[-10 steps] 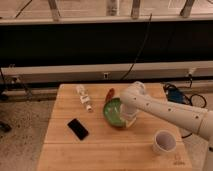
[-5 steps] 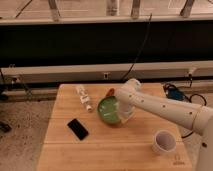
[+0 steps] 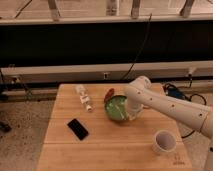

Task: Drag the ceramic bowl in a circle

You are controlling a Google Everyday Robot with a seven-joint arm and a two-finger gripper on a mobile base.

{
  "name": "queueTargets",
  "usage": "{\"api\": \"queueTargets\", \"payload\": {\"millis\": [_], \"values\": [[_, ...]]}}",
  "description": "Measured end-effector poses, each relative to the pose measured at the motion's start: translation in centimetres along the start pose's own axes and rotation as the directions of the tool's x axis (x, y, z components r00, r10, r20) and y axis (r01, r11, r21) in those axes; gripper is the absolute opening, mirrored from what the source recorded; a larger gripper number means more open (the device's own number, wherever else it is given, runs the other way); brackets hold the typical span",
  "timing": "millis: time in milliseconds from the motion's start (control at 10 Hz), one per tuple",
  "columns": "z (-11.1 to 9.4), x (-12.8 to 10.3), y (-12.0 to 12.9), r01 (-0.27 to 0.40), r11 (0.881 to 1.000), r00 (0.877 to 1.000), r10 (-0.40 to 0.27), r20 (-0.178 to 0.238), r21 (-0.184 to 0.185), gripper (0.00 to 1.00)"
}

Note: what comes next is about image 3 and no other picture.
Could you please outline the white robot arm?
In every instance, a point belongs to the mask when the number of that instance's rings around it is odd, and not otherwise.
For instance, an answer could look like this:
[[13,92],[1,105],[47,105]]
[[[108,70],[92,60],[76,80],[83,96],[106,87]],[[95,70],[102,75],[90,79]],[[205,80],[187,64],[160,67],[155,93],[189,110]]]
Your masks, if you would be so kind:
[[151,81],[140,76],[124,87],[127,97],[125,109],[136,117],[142,106],[148,106],[166,116],[200,132],[209,139],[213,138],[213,108],[162,95],[150,90]]

